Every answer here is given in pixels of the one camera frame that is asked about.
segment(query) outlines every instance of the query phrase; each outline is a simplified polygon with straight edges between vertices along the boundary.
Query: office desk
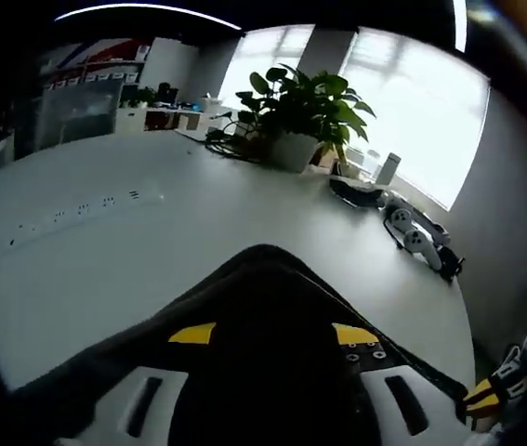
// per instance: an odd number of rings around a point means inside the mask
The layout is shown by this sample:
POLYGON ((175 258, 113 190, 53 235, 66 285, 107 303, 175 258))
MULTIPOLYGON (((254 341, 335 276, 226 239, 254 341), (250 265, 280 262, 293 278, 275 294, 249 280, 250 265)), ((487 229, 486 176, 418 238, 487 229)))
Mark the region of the office desk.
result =
POLYGON ((256 243, 300 257, 386 335, 474 384, 457 283, 397 250, 378 213, 339 201, 326 177, 222 159, 169 131, 79 140, 0 170, 1 374, 26 384, 256 243), (19 224, 144 186, 162 198, 7 244, 19 224))

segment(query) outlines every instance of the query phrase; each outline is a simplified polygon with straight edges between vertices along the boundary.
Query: bright window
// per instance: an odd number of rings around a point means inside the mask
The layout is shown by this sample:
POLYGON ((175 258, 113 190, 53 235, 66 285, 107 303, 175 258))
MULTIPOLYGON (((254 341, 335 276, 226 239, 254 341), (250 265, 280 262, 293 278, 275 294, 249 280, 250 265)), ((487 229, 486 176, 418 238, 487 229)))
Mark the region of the bright window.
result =
POLYGON ((352 138, 352 148, 378 152, 379 164, 398 154, 398 176, 451 209, 480 142, 488 80, 433 46, 370 29, 360 29, 342 75, 377 116, 361 114, 370 143, 352 138))
POLYGON ((234 94, 253 89, 249 81, 251 72, 264 76, 270 67, 278 63, 296 68, 313 28, 313 25, 279 26, 252 31, 243 37, 220 88, 222 104, 232 109, 243 107, 234 94))

